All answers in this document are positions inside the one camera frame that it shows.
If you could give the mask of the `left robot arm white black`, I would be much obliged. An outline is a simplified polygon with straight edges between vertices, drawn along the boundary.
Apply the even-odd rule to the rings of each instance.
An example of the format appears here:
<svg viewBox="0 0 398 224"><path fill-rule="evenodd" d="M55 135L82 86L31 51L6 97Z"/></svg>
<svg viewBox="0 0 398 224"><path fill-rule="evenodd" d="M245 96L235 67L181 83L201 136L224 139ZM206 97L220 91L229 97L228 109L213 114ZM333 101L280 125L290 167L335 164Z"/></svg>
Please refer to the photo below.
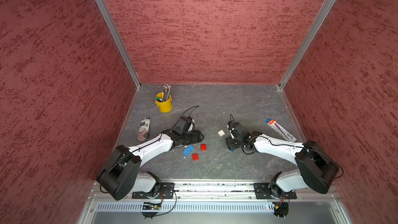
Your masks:
<svg viewBox="0 0 398 224"><path fill-rule="evenodd" d="M101 189L115 200L121 200L129 193L153 191L160 180L152 173L141 173L140 168L156 156L173 150L201 143L204 135L199 130L181 134L165 130L156 138L137 146L117 146L96 176Z"/></svg>

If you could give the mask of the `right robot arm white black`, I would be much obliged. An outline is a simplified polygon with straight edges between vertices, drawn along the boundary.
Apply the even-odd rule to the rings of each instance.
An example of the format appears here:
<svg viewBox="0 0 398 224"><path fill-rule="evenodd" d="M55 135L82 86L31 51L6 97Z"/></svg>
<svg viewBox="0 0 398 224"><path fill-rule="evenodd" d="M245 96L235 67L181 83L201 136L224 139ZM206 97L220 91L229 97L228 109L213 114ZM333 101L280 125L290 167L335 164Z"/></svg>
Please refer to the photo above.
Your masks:
<svg viewBox="0 0 398 224"><path fill-rule="evenodd" d="M282 199L293 191L306 188L326 194L342 170L314 141L288 142L259 132L238 134L233 130L226 138L226 145L231 151L240 148L246 155L265 153L296 166L289 172L278 172L269 182L266 192L274 199Z"/></svg>

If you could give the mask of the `white lego brick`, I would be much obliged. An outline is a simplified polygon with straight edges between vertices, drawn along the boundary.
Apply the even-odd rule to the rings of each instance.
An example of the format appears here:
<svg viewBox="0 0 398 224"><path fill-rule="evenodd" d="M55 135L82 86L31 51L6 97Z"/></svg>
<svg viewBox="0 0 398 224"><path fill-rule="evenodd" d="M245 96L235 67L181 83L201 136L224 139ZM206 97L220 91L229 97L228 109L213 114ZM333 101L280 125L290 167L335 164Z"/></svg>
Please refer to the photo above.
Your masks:
<svg viewBox="0 0 398 224"><path fill-rule="evenodd" d="M220 131L218 131L218 135L219 135L220 137L222 137L222 136L225 135L225 132L224 132L223 130L220 130Z"/></svg>

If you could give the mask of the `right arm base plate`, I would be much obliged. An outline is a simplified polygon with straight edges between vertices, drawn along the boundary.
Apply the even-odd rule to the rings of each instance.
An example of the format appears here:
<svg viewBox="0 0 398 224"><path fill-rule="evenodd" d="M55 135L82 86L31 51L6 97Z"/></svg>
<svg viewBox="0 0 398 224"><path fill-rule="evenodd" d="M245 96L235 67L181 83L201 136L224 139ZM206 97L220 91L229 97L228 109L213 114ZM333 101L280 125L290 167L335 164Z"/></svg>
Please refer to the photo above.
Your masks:
<svg viewBox="0 0 398 224"><path fill-rule="evenodd" d="M284 192L276 187L270 187L269 183L254 183L254 192L258 200L296 200L297 195L294 191Z"/></svg>

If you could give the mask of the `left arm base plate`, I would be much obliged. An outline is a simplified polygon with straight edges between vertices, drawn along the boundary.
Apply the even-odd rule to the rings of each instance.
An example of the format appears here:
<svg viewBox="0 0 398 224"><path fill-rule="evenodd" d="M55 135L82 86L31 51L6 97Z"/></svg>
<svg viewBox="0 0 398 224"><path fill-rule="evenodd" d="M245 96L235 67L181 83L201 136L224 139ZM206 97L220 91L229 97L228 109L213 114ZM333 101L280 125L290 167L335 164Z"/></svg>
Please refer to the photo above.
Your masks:
<svg viewBox="0 0 398 224"><path fill-rule="evenodd" d="M155 183L154 187L149 192L134 191L132 192L132 199L145 200L164 200L172 199L174 197L174 183Z"/></svg>

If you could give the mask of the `light blue long lego brick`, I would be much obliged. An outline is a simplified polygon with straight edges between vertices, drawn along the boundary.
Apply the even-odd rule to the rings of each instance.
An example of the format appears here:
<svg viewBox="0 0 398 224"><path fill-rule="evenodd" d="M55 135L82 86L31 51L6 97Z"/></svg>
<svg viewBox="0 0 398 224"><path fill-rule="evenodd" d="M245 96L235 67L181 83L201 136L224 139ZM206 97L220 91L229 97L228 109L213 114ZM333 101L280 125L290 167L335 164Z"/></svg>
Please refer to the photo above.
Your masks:
<svg viewBox="0 0 398 224"><path fill-rule="evenodd" d="M194 147L193 147L192 145L188 145L188 146L182 151L182 153L184 154L184 156L188 156L193 150L194 150Z"/></svg>

